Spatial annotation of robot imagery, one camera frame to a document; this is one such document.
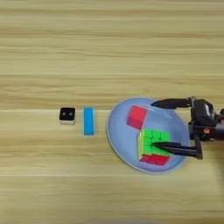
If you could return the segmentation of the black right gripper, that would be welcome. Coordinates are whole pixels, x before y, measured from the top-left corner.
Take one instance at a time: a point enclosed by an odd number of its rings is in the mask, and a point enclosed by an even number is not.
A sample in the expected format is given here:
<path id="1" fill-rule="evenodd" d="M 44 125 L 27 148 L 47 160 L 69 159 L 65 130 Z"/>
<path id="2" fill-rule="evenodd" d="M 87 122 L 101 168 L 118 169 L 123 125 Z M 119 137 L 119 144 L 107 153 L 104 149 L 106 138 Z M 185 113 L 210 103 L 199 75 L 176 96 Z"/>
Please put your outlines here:
<path id="1" fill-rule="evenodd" d="M 152 144 L 163 151 L 202 159 L 201 142 L 224 141 L 224 108 L 217 114 L 210 102 L 195 97 L 163 99 L 154 101 L 152 106 L 161 109 L 191 107 L 191 121 L 188 123 L 188 129 L 190 139 L 195 142 L 195 147 L 183 146 L 180 143 L 173 142 L 155 142 Z"/>

